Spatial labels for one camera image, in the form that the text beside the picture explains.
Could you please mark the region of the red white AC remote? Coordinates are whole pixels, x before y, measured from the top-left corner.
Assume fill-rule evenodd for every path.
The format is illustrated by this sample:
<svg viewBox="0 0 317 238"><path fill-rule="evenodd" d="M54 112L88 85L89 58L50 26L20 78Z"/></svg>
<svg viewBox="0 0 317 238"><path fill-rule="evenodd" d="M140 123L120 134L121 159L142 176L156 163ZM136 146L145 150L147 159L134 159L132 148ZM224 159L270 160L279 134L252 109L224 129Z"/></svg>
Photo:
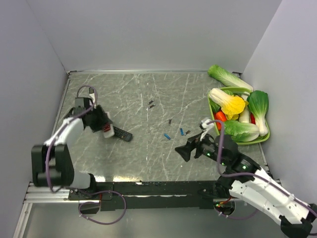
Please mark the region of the red white AC remote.
<svg viewBox="0 0 317 238"><path fill-rule="evenodd" d="M110 118L110 113L106 112L107 123L103 126L103 135L104 138L110 138L114 136L114 127L113 121Z"/></svg>

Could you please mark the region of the black TV remote control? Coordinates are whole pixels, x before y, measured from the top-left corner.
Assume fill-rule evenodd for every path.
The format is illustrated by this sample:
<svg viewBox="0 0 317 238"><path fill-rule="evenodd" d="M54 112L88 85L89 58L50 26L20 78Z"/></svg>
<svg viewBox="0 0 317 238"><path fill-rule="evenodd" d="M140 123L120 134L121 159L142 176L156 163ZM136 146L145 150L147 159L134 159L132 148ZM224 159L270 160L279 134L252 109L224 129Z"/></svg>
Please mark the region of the black TV remote control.
<svg viewBox="0 0 317 238"><path fill-rule="evenodd" d="M128 131L125 131L121 128L118 128L116 126L113 127L114 129L114 136L123 140L123 141L126 141L126 142L130 142L133 138L133 134L131 134L130 132Z"/></svg>

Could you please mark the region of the white slim remote control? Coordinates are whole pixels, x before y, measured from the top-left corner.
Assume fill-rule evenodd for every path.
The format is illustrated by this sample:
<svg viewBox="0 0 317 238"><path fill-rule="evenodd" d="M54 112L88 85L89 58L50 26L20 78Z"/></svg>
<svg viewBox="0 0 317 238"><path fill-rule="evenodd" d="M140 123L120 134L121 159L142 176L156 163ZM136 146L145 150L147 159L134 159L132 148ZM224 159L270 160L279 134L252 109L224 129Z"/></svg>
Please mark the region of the white slim remote control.
<svg viewBox="0 0 317 238"><path fill-rule="evenodd" d="M95 90L92 87L89 87L89 96L92 99L92 101L95 101Z"/></svg>

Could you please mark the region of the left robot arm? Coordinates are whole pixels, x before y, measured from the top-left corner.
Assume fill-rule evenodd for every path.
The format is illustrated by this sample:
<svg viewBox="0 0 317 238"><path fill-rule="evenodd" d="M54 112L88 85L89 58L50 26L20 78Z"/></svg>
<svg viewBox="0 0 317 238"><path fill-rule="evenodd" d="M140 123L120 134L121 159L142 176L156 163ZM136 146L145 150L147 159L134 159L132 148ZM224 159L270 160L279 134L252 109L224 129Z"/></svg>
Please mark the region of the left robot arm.
<svg viewBox="0 0 317 238"><path fill-rule="evenodd" d="M43 144L33 146L31 150L33 184L80 189L86 199L97 196L98 187L94 176L76 172L73 167L69 148L77 141L85 128L98 132L111 120L100 105L90 98L75 98L75 106L69 110L55 134Z"/></svg>

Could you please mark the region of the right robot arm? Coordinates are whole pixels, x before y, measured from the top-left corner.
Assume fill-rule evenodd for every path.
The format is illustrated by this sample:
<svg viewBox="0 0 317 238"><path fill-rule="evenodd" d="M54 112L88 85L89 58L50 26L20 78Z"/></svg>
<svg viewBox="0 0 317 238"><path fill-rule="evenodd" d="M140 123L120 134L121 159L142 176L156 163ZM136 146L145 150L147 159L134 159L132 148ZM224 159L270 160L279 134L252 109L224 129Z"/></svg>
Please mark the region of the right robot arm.
<svg viewBox="0 0 317 238"><path fill-rule="evenodd" d="M204 155L225 171L216 181L216 191L221 197L232 196L252 205L274 220L289 238L307 238L312 233L317 218L316 204L308 204L296 198L278 184L257 162L242 154L229 135L217 136L213 141L195 135L175 151L188 162L191 152L195 158Z"/></svg>

